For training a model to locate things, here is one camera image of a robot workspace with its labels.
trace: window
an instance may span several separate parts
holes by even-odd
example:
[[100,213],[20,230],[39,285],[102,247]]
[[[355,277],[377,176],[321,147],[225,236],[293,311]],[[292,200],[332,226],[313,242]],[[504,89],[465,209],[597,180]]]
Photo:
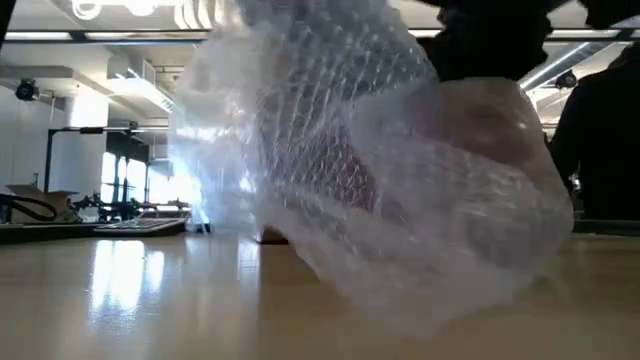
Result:
[[127,197],[135,198],[137,201],[144,201],[145,187],[147,185],[147,165],[142,161],[129,160],[127,167]]
[[100,187],[100,199],[106,203],[113,202],[114,187],[116,184],[116,156],[111,153],[102,155],[102,186]]
[[[124,197],[125,180],[127,183],[127,198]],[[106,203],[146,200],[147,164],[142,161],[129,159],[129,164],[122,156],[104,153],[102,157],[102,187],[100,198]]]

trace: black object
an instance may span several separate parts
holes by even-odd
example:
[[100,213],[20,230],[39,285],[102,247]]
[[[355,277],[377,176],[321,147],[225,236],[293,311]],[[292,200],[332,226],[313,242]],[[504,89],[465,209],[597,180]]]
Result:
[[570,192],[577,171],[588,219],[640,220],[638,85],[640,60],[586,76],[558,122],[551,156]]
[[573,233],[637,237],[640,236],[640,221],[578,220],[573,226]]
[[186,219],[135,219],[103,225],[94,230],[94,236],[158,237],[172,236],[186,231]]
[[[467,77],[520,80],[547,59],[547,14],[567,0],[422,0],[440,7],[444,30],[419,39],[442,81]],[[587,23],[602,29],[640,14],[638,0],[581,0]]]
[[555,86],[558,89],[573,89],[578,86],[578,78],[573,70],[569,70],[556,78]]
[[36,101],[40,98],[40,89],[36,86],[33,79],[22,79],[20,85],[16,89],[16,97],[21,101]]
[[0,245],[23,244],[95,236],[101,224],[26,224],[0,225]]
[[[50,216],[40,215],[38,213],[33,212],[31,209],[27,208],[21,203],[31,203],[38,206],[42,206],[43,208],[47,209],[47,211],[49,211],[51,215]],[[55,221],[56,218],[58,217],[58,212],[53,206],[39,200],[29,199],[21,196],[0,194],[0,205],[5,205],[8,208],[18,210],[37,221]]]

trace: keyboard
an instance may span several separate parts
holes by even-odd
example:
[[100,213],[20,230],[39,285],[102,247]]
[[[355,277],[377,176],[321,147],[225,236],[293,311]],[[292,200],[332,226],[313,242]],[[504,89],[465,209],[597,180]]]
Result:
[[120,236],[169,236],[182,233],[186,219],[134,219],[120,223],[104,225],[94,232],[104,235]]

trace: table surface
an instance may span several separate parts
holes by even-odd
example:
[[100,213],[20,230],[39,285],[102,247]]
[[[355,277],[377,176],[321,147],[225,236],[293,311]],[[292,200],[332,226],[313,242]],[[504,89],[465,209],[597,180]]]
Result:
[[290,246],[198,235],[0,247],[1,359],[638,359],[640,241],[573,239],[510,304],[386,333]]

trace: black cable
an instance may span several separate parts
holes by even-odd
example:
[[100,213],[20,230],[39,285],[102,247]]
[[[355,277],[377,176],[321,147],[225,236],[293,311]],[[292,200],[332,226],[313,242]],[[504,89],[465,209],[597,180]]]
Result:
[[[51,213],[51,216],[40,215],[34,212],[33,210],[27,208],[26,206],[20,204],[18,201],[22,203],[31,203],[38,206],[42,206],[43,208],[45,208],[47,211]],[[55,221],[55,219],[58,217],[58,212],[53,206],[43,201],[29,199],[21,196],[0,194],[0,205],[5,205],[11,209],[18,210],[21,213],[38,221],[51,222],[51,221]]]

